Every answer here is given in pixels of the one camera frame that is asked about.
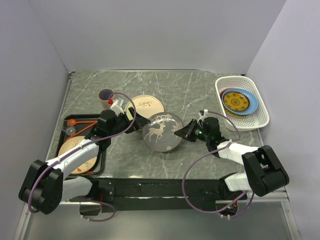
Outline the clear glass plate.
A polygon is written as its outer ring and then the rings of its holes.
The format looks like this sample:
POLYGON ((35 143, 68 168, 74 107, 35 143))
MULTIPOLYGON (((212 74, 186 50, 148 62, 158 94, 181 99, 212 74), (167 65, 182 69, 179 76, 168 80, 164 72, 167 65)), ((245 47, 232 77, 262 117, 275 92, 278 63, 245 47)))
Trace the clear glass plate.
POLYGON ((153 151, 165 153, 175 149, 182 138, 175 135, 184 127, 182 120, 170 112, 160 112, 152 115, 150 123, 142 129, 144 143, 153 151))

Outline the yellow patterned plate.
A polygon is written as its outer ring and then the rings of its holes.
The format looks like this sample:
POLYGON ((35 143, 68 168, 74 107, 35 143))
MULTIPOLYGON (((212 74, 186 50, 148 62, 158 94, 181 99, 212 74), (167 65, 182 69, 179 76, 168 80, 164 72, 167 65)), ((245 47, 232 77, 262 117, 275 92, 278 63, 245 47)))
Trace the yellow patterned plate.
POLYGON ((250 107, 248 97, 237 91, 230 91, 224 94, 222 96, 222 102, 227 109, 234 112, 243 112, 250 107))

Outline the blue plastic plate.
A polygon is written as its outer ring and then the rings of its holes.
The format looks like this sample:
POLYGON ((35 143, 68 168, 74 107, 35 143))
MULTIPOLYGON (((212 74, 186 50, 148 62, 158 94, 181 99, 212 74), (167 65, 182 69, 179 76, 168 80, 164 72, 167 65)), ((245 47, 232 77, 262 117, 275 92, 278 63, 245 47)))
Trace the blue plastic plate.
POLYGON ((229 110, 225 106, 225 104, 223 103, 223 100, 221 99, 224 109, 227 109, 230 112, 235 113, 235 114, 240 115, 240 116, 247 116, 247 115, 253 114, 258 109, 259 102, 258 102, 257 98, 251 92, 249 92, 249 91, 247 91, 245 89, 242 89, 242 88, 230 88, 227 91, 225 91, 224 94, 226 94, 228 92, 239 92, 239 93, 242 93, 242 94, 246 95, 248 97, 249 101, 250 101, 250 106, 245 111, 236 112, 236 111, 229 110))

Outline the woven bamboo plate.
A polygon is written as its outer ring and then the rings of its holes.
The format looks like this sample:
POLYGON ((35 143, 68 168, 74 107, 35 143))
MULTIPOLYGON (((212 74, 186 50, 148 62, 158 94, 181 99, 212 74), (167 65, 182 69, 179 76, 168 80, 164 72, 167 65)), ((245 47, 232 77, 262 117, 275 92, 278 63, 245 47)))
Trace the woven bamboo plate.
POLYGON ((237 118, 242 117, 241 115, 238 115, 238 114, 236 114, 236 113, 233 113, 233 112, 231 112, 231 111, 229 111, 229 110, 227 110, 227 109, 225 109, 225 112, 228 113, 229 115, 234 116, 234 117, 237 117, 237 118))

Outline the red-brown scalloped plate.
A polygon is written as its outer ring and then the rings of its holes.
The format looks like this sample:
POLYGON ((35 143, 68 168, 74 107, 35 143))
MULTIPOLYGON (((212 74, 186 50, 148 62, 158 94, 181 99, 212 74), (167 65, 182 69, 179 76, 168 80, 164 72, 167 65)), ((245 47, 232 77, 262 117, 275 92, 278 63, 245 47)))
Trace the red-brown scalloped plate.
POLYGON ((223 94, 225 93, 225 91, 227 91, 229 89, 231 89, 231 88, 225 88, 219 93, 219 96, 220 96, 221 99, 223 98, 223 94))

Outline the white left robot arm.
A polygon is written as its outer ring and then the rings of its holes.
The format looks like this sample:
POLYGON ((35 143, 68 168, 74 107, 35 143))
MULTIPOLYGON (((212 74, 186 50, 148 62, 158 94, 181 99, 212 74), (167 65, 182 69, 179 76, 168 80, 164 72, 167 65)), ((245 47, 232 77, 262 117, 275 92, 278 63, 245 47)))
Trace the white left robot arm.
POLYGON ((111 109, 101 112, 88 135, 72 149, 48 161, 35 160, 29 167, 18 198, 32 213, 50 214, 60 202, 83 196, 95 200, 100 193, 98 183, 88 177, 68 176, 88 160, 97 157, 111 145, 111 139, 123 133, 141 130, 151 121, 129 108, 132 120, 125 113, 111 109))

